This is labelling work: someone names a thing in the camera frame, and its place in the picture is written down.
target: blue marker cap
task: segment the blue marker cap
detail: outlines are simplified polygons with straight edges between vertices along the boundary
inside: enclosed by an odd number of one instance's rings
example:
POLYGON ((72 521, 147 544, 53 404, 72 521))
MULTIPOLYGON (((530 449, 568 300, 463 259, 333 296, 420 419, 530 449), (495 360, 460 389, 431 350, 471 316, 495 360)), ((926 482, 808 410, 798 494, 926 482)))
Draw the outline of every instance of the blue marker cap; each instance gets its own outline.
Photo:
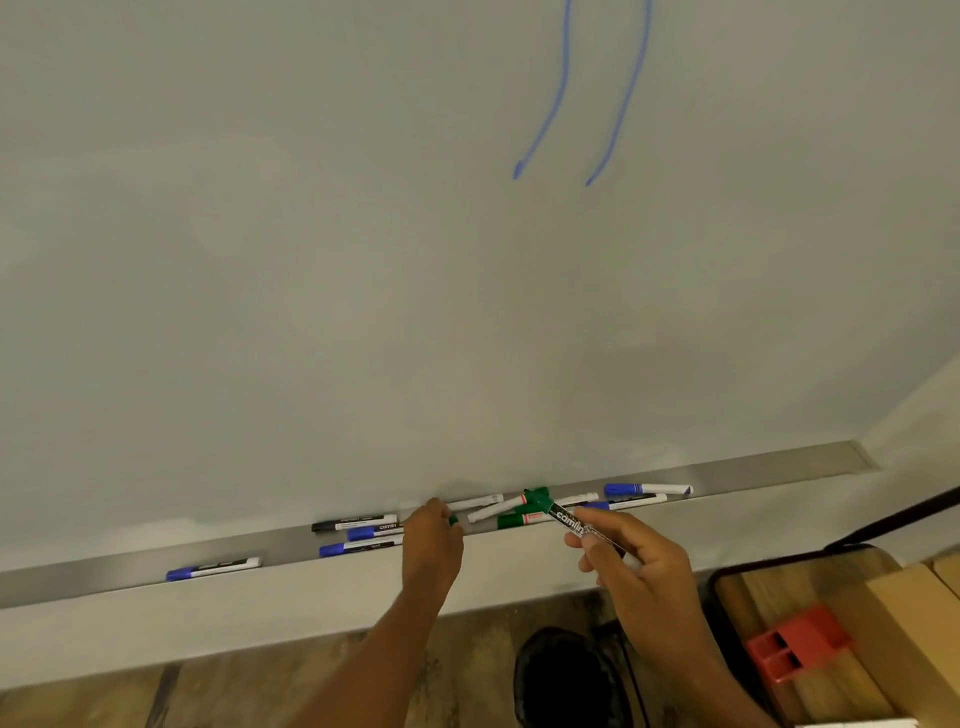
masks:
POLYGON ((326 546, 320 547, 320 558, 324 559, 327 556, 339 556, 343 552, 343 544, 327 544, 326 546))
POLYGON ((363 541, 364 539, 373 538, 374 527, 371 525, 365 525, 361 528, 348 528, 347 529, 347 540, 348 541, 363 541))
POLYGON ((193 576, 193 567, 186 567, 185 569, 174 569, 172 571, 167 571, 166 580, 183 581, 183 579, 189 579, 191 576, 193 576))
POLYGON ((635 483, 607 483, 603 487, 605 496, 642 496, 643 486, 635 483))

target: red plastic block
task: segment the red plastic block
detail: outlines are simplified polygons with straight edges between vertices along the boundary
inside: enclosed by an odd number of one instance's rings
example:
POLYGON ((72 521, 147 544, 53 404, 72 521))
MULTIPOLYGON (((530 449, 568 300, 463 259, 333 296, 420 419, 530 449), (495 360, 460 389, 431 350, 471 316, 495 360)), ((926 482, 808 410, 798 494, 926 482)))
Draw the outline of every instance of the red plastic block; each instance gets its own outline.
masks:
POLYGON ((783 683, 822 665, 850 642, 827 607, 818 604, 744 646, 767 681, 783 683))

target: hand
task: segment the hand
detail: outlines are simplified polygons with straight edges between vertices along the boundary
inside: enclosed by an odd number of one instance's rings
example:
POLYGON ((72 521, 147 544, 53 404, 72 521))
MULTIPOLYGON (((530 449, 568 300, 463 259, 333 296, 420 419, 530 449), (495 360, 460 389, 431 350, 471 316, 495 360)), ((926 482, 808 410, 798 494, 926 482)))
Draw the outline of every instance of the hand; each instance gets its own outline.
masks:
POLYGON ((703 661, 719 660, 686 551, 626 513, 577 508, 576 514, 643 563, 639 571, 631 570, 596 536, 564 535, 568 546, 584 550, 580 571, 599 574, 597 584, 610 592, 640 657, 670 680, 683 678, 703 661))
POLYGON ((447 522, 450 509, 431 498, 403 522, 403 588, 426 588, 446 599, 460 573, 464 557, 464 528, 447 522))

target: whiteboard marker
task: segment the whiteboard marker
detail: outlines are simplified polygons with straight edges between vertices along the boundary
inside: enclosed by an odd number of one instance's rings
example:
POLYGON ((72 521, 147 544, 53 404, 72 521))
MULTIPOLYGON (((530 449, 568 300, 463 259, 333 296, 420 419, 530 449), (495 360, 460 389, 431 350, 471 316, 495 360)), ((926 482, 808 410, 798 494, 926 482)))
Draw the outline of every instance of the whiteboard marker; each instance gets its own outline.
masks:
POLYGON ((243 571, 247 569, 256 569, 260 566, 260 557, 253 556, 250 559, 237 559, 236 561, 221 561, 219 564, 203 564, 198 567, 184 567, 183 569, 173 569, 167 571, 166 581, 182 581, 183 579, 196 579, 198 576, 211 576, 215 573, 230 573, 231 571, 243 571))
POLYGON ((641 505, 653 505, 666 502, 666 493, 655 496, 628 498, 627 500, 600 500, 596 503, 584 503, 584 508, 600 508, 604 511, 622 511, 626 508, 639 508, 641 505))
POLYGON ((567 506, 578 505, 579 503, 593 503, 599 499, 600 496, 596 493, 581 493, 579 496, 557 498, 553 502, 555 502, 557 505, 567 506))
POLYGON ((359 551, 373 551, 376 548, 400 546, 402 543, 403 536, 385 536, 382 539, 354 541, 348 544, 328 544, 320 547, 320 558, 325 559, 327 556, 340 556, 344 553, 357 553, 359 551))
MULTIPOLYGON (((550 496, 549 488, 534 488, 532 492, 542 493, 547 497, 550 496)), ((467 515, 467 520, 471 523, 476 523, 478 521, 482 521, 483 519, 488 519, 490 516, 499 516, 501 513, 506 513, 507 511, 512 510, 519 505, 524 505, 528 502, 530 501, 527 500, 527 496, 525 495, 512 497, 509 500, 502 500, 499 503, 488 505, 486 508, 481 508, 479 511, 473 511, 473 513, 467 515)))
POLYGON ((451 511, 466 511, 468 508, 479 508, 481 505, 493 505, 502 503, 503 494, 497 493, 495 496, 472 497, 467 500, 454 500, 446 505, 451 511))
POLYGON ((543 523, 550 520, 542 511, 537 513, 508 513, 504 516, 496 517, 496 530, 502 531, 504 528, 517 528, 529 523, 543 523))
POLYGON ((605 541, 607 544, 609 544, 613 550, 616 551, 617 555, 623 560, 623 563, 631 569, 635 570, 642 566, 642 562, 636 558, 634 554, 630 553, 626 548, 618 544, 616 541, 608 539, 589 523, 584 523, 578 519, 563 506, 557 505, 557 503, 550 499, 550 496, 545 496, 542 493, 532 493, 531 491, 524 491, 524 493, 530 497, 532 502, 535 502, 537 505, 543 508, 543 513, 552 518, 554 521, 565 525, 580 538, 583 538, 586 534, 596 536, 601 541, 605 541))
POLYGON ((348 541, 365 541, 375 539, 380 536, 395 536, 403 533, 403 526, 400 523, 381 523, 380 525, 365 525, 360 528, 349 528, 347 530, 348 541))
POLYGON ((383 523, 396 523, 396 513, 388 513, 383 516, 357 516, 352 519, 340 519, 339 521, 317 521, 310 525, 310 530, 314 533, 319 531, 344 531, 361 525, 381 525, 383 523))
POLYGON ((664 493, 668 496, 692 496, 692 485, 665 485, 662 483, 607 483, 605 496, 642 496, 644 493, 664 493))

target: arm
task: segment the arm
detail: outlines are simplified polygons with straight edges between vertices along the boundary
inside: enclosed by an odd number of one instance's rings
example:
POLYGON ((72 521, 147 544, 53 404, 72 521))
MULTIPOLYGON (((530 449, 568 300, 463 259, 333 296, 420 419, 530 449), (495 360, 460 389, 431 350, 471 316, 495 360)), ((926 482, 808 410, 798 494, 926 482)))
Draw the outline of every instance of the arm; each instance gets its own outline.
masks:
POLYGON ((400 595, 289 728, 402 728, 427 638, 460 571, 464 529, 449 515, 433 498, 407 519, 400 595))
POLYGON ((582 548, 581 571, 598 573, 637 653, 669 682, 704 728, 776 728, 727 670, 700 608, 686 552, 625 513, 578 508, 577 516, 630 550, 643 566, 630 570, 595 536, 564 536, 582 548))

